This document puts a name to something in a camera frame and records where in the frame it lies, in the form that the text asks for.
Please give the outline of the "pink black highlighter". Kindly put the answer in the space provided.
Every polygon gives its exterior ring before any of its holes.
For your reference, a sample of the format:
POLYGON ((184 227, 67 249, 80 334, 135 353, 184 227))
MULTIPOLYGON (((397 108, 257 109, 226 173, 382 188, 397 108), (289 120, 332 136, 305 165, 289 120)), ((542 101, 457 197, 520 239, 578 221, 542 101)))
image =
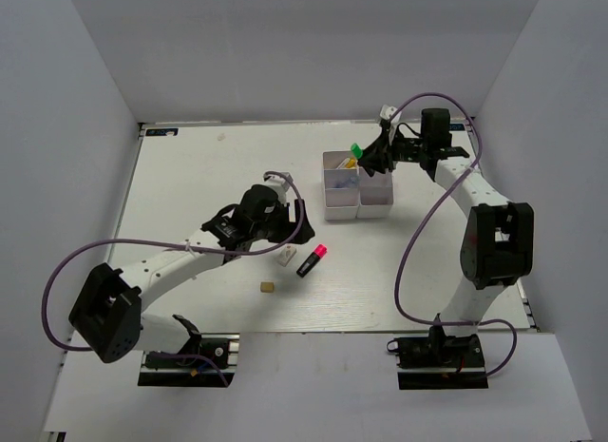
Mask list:
POLYGON ((305 258, 305 260, 301 263, 301 265, 296 270, 296 274, 304 278, 306 277, 315 266, 324 258, 327 254, 327 247, 324 244, 317 245, 312 253, 305 258))

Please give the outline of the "clear blue pen pack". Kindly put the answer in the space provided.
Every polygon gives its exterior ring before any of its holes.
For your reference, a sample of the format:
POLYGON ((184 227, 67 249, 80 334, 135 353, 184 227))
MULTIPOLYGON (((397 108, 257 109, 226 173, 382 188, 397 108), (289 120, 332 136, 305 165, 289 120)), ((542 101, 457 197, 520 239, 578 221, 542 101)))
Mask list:
POLYGON ((358 186, 359 177, 357 175, 349 176, 346 179, 337 181, 334 185, 334 189, 353 189, 358 186))

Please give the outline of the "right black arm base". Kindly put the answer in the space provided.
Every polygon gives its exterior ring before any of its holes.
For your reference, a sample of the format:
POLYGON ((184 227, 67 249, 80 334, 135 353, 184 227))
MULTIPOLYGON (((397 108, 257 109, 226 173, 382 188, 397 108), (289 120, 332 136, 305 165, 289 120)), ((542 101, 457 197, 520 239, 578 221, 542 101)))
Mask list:
POLYGON ((477 335, 439 340, 397 337, 387 343, 396 356, 401 391, 483 390, 488 388, 485 358, 477 335))

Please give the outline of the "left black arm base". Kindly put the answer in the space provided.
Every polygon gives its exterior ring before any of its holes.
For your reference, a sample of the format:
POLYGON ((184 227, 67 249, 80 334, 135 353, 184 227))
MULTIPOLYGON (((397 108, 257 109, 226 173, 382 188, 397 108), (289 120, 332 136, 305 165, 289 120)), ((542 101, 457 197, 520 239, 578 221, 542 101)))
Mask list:
POLYGON ((237 371, 239 335, 202 335, 178 354, 145 353, 140 387, 227 388, 237 371))

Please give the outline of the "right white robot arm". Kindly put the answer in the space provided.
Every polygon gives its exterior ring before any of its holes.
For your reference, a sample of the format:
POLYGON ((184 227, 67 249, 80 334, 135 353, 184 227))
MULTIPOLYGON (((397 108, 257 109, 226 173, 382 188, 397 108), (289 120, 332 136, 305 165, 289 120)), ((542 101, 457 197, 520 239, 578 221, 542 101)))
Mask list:
POLYGON ((459 261, 463 277, 446 308, 431 322, 426 346, 416 356, 448 365, 471 345, 485 313, 505 288, 532 269, 534 211, 499 193, 477 169, 473 157, 452 143, 445 108, 426 108, 420 130, 406 137, 393 106, 383 106, 380 135, 355 157, 370 176, 398 163, 416 163, 444 188, 466 216, 459 261))

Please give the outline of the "green black highlighter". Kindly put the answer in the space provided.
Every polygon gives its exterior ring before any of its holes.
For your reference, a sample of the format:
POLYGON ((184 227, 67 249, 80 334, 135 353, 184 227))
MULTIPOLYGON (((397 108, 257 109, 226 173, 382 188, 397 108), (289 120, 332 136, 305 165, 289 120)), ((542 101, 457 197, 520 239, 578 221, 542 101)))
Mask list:
MULTIPOLYGON (((362 148, 358 144, 352 144, 351 153, 352 153, 352 157, 355 159, 356 163, 358 165, 360 165, 360 161, 364 155, 364 151, 362 150, 362 148)), ((375 171, 373 169, 367 168, 366 166, 364 166, 363 169, 367 173, 367 175, 370 177, 372 177, 375 174, 375 171)))

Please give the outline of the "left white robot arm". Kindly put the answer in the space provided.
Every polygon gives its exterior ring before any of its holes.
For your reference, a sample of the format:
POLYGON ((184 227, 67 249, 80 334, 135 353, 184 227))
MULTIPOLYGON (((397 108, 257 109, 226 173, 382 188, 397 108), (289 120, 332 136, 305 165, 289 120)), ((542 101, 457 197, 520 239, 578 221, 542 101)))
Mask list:
POLYGON ((193 322, 147 309, 189 279, 251 254, 259 240, 304 244, 314 237, 305 202, 288 202, 281 183, 255 184, 240 202, 218 211, 177 246, 121 268, 93 268, 68 320, 104 363, 132 350, 170 354, 189 365, 200 356, 201 334, 193 322))

